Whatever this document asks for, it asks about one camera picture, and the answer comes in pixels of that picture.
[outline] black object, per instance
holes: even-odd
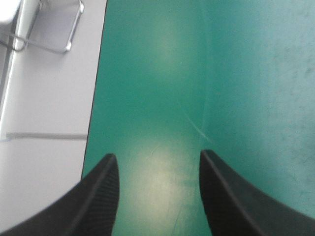
[[[66,195],[0,236],[109,236],[118,198],[117,160],[109,154]]]
[[[199,182],[213,236],[315,236],[315,220],[255,188],[213,151],[201,152]]]

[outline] green surface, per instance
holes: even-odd
[[[315,217],[315,2],[109,0],[84,174],[118,157],[115,236],[209,235],[210,148]]]

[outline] gray floor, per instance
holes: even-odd
[[[64,55],[7,55],[0,120],[0,232],[47,207],[81,177],[106,0],[86,1]]]

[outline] white table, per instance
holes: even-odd
[[[0,0],[0,25],[10,24],[22,0]]]

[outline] green desk mat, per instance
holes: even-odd
[[[115,236],[203,236],[199,152],[315,217],[315,2],[109,0],[84,175],[115,153]]]

